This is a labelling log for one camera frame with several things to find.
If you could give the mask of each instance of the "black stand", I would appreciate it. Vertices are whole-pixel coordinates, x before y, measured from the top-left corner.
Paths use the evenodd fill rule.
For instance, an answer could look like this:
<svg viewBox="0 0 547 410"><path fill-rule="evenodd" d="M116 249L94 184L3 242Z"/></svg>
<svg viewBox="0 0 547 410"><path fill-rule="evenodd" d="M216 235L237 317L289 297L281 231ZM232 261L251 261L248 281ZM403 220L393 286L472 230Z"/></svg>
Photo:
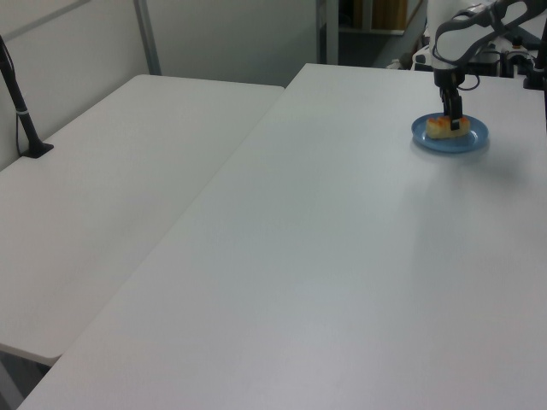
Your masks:
<svg viewBox="0 0 547 410"><path fill-rule="evenodd" d="M11 59L9 58L8 49L6 44L0 36L0 70L2 71L2 76L8 86L9 94L15 105L15 111L21 120L23 129L25 130L26 137L28 138L28 150L25 151L22 156L28 156L30 158L39 158L46 152L53 149L53 145L50 143L43 143L38 138L36 130L34 129L34 124L31 120L31 115L28 113L26 108L25 100L15 79L15 70Z"/></svg>
<svg viewBox="0 0 547 410"><path fill-rule="evenodd" d="M547 56L547 21L545 22L544 34L539 44L538 58L530 73L524 79L524 88L527 90L543 90L545 88L545 57Z"/></svg>

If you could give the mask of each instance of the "tabletop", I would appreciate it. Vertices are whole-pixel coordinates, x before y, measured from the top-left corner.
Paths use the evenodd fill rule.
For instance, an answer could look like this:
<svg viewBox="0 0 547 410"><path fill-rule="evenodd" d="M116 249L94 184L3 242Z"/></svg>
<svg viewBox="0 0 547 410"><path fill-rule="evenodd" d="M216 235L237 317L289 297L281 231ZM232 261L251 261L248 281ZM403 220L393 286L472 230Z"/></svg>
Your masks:
<svg viewBox="0 0 547 410"><path fill-rule="evenodd" d="M282 93L138 76L0 173L0 349L52 364Z"/></svg>
<svg viewBox="0 0 547 410"><path fill-rule="evenodd" d="M21 410L543 408L543 94L463 100L436 155L431 73L307 65Z"/></svg>

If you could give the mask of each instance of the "plate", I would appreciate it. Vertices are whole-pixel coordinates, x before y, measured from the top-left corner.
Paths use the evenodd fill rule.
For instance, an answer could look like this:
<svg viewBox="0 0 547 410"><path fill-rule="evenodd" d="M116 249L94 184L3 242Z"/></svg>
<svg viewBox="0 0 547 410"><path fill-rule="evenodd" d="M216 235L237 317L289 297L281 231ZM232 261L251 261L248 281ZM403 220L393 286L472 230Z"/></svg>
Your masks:
<svg viewBox="0 0 547 410"><path fill-rule="evenodd" d="M475 151L483 148L488 143L488 127L480 120L466 115L471 122L471 131L463 137L431 139L426 134L426 123L429 118L438 118L443 116L443 113L434 113L424 115L412 124L412 133L415 143L433 149L439 152L448 152L451 154L459 154L462 152Z"/></svg>

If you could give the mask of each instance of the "cake slice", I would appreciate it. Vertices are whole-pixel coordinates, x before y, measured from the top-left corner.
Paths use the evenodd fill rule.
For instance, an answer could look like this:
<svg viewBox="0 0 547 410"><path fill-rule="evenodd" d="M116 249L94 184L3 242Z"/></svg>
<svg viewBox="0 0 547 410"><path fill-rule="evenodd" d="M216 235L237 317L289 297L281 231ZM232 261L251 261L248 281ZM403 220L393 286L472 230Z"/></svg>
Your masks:
<svg viewBox="0 0 547 410"><path fill-rule="evenodd" d="M471 122L466 118L460 118L460 129L450 129L450 118L448 116L429 118L426 123L426 134L432 139L457 138L468 135L471 131Z"/></svg>

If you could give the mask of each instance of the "floor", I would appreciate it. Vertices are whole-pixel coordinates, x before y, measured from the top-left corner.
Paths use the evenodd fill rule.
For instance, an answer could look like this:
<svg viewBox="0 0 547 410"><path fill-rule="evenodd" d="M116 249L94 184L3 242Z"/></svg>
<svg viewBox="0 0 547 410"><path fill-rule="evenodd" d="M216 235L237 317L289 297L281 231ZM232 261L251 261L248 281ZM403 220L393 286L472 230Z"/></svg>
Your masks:
<svg viewBox="0 0 547 410"><path fill-rule="evenodd" d="M426 12L427 1L424 1L402 36L341 32L339 65L385 68L392 60L400 59L405 54L411 56L416 41L424 31Z"/></svg>
<svg viewBox="0 0 547 410"><path fill-rule="evenodd" d="M30 360L0 353L0 410L15 410L49 369Z"/></svg>

